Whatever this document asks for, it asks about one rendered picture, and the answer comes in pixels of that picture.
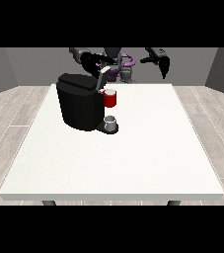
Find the red pod holder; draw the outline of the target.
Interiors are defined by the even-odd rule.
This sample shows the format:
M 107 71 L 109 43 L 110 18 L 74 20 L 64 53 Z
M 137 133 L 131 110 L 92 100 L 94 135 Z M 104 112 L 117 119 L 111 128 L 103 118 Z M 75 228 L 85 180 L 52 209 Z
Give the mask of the red pod holder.
M 103 92 L 104 106 L 112 108 L 116 105 L 116 91 L 114 89 L 106 89 Z

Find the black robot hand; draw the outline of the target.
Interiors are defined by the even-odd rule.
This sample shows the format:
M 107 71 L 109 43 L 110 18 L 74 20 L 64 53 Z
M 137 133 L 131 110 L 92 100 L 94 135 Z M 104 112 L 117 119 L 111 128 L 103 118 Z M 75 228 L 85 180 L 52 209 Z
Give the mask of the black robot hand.
M 90 52 L 84 52 L 81 55 L 80 60 L 82 67 L 95 78 L 99 78 L 100 75 L 100 67 L 97 66 L 97 63 L 101 64 L 102 62 L 107 62 L 114 64 L 112 58 Z
M 168 56 L 145 57 L 142 58 L 140 62 L 141 63 L 152 62 L 158 65 L 163 78 L 166 78 L 170 69 L 170 58 Z

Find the black coffee machine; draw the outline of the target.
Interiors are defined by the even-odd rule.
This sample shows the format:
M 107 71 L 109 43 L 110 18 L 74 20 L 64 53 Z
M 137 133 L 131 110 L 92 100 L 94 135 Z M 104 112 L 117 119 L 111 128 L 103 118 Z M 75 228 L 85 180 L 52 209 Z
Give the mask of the black coffee machine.
M 109 128 L 105 122 L 104 95 L 97 90 L 98 80 L 82 74 L 62 74 L 56 90 L 64 122 L 78 130 L 118 132 L 118 124 Z

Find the pale grey machine lid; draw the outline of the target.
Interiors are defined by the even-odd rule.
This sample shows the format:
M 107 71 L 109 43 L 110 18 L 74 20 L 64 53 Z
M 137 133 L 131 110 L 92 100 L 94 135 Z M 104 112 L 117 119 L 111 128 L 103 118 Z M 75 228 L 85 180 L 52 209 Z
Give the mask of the pale grey machine lid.
M 104 68 L 101 69 L 97 87 L 96 87 L 98 91 L 103 89 L 104 86 L 106 85 L 110 71 L 111 71 L 111 68 L 109 66 L 105 66 Z

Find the small grey cup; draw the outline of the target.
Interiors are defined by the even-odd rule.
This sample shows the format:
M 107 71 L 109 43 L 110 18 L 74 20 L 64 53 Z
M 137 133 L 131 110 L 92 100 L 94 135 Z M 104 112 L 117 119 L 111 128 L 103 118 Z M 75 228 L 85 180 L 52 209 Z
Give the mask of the small grey cup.
M 116 118 L 114 116 L 106 116 L 104 124 L 106 131 L 114 131 L 116 129 Z

